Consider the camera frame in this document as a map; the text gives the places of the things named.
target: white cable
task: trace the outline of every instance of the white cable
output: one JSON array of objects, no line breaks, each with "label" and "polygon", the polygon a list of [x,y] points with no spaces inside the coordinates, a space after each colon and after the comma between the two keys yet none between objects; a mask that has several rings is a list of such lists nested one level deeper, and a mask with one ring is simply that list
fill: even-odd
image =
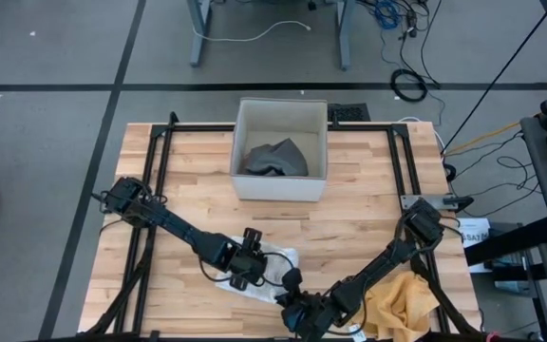
[{"label": "white cable", "polygon": [[210,38],[210,37],[206,37],[206,36],[203,36],[201,34],[199,34],[197,31],[196,31],[196,27],[193,27],[192,28],[194,29],[194,34],[196,34],[197,37],[200,37],[200,38],[203,38],[207,41],[211,41],[211,42],[252,42],[252,41],[255,41],[259,38],[261,38],[262,36],[266,35],[269,31],[271,31],[273,28],[275,28],[276,26],[278,25],[282,25],[282,24],[297,24],[297,25],[300,25],[302,27],[304,27],[306,30],[311,30],[311,28],[301,22],[298,22],[298,21],[294,21],[294,20],[287,20],[287,21],[281,21],[281,22],[277,22],[273,25],[271,25],[269,28],[267,28],[263,33],[257,35],[256,37],[254,38],[247,38],[247,39],[232,39],[232,38]]},{"label": "white cable", "polygon": [[[398,122],[403,123],[405,121],[421,122],[421,120],[419,118],[415,118],[415,117],[405,117],[405,118],[400,119]],[[443,142],[443,138],[441,138],[440,134],[438,134],[436,129],[434,129],[434,134],[436,135],[436,139],[438,140],[438,143],[440,143],[440,145],[443,147],[443,150],[444,150],[446,148],[446,145]]]}]

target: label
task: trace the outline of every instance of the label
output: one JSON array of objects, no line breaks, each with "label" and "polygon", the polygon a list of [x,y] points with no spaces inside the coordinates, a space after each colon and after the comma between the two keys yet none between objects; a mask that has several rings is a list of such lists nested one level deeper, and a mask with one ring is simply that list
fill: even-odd
[{"label": "label", "polygon": [[[348,327],[348,330],[350,333],[357,332],[360,329],[360,326],[357,324],[350,325]],[[367,336],[365,335],[365,332],[360,331],[357,333],[354,333],[351,338],[353,338],[354,342],[365,342],[367,340]]]}]

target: white box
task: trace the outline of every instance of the white box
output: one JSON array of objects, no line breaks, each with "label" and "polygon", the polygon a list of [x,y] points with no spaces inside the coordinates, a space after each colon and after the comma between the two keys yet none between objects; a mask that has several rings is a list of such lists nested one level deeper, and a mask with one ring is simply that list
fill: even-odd
[{"label": "white box", "polygon": [[[232,148],[232,183],[241,200],[319,201],[327,185],[327,102],[242,99]],[[307,177],[246,175],[252,148],[291,138],[308,165]]]}]

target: table leg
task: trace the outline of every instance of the table leg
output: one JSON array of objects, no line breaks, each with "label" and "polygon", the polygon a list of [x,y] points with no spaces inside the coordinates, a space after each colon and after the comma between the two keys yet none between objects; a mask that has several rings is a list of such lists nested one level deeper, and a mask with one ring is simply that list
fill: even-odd
[{"label": "table leg", "polygon": [[[191,22],[196,29],[196,32],[207,36],[208,34],[208,19],[210,16],[210,0],[187,0],[189,6],[189,14],[191,14]],[[203,38],[194,34],[194,42],[191,47],[191,55],[189,64],[191,67],[199,67],[199,58],[201,57],[201,48],[204,43]]]},{"label": "table leg", "polygon": [[467,264],[472,266],[514,252],[523,251],[541,243],[547,243],[547,218],[531,222],[523,227],[490,237],[465,249]]},{"label": "table leg", "polygon": [[349,58],[349,32],[351,31],[351,15],[356,7],[356,0],[337,2],[337,24],[339,25],[339,52],[341,69],[346,71],[351,66]]}]

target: concrete floor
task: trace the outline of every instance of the concrete floor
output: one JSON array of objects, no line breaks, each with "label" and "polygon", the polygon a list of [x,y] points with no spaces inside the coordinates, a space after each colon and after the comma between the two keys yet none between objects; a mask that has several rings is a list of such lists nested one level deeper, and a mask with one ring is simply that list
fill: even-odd
[{"label": "concrete floor", "polygon": [[[428,4],[434,8],[437,1]],[[143,5],[144,13],[137,15]],[[255,36],[279,20],[300,20],[312,30],[286,26],[253,43],[207,44],[201,68],[191,68],[184,1],[0,0],[0,341],[38,337],[71,231],[78,234],[77,253],[67,286],[58,292],[64,297],[54,335],[76,332],[103,221],[97,205],[89,203],[86,211],[87,202],[80,198],[110,186],[127,123],[165,122],[172,110],[183,122],[229,122],[244,96],[367,103],[374,121],[416,116],[438,123],[440,104],[432,98],[418,104],[394,100],[387,82],[395,66],[381,60],[380,29],[363,8],[356,9],[353,21],[352,68],[343,72],[332,7],[307,11],[303,1],[272,6],[232,0],[212,7],[215,37]],[[538,0],[443,2],[424,57],[443,83],[443,90],[433,94],[446,102],[437,126],[444,140],[543,11]],[[127,44],[132,28],[136,42]],[[384,33],[388,59],[398,60],[398,36],[397,31]],[[406,43],[405,56],[414,67],[422,39],[420,33]],[[121,57],[124,47],[129,61]],[[505,90],[489,94],[455,143],[532,115],[547,99],[547,20],[500,82]],[[329,84],[328,90],[302,85],[304,93],[299,85],[294,90],[238,85],[201,91],[208,89],[205,84],[222,89],[222,84],[249,83]],[[335,90],[349,83],[369,83],[370,90]],[[165,91],[129,91],[154,84]],[[448,161],[463,169],[480,153]],[[528,161],[523,143],[511,142],[459,178],[457,192],[520,181],[519,170],[495,163],[500,155]],[[522,194],[502,187],[477,197],[470,211],[484,213]],[[541,196],[533,195],[490,219],[529,222],[545,215]],[[486,275],[474,282],[486,330],[504,333],[536,320],[530,299],[495,290]],[[524,337],[537,329],[536,324],[509,335]]]}]

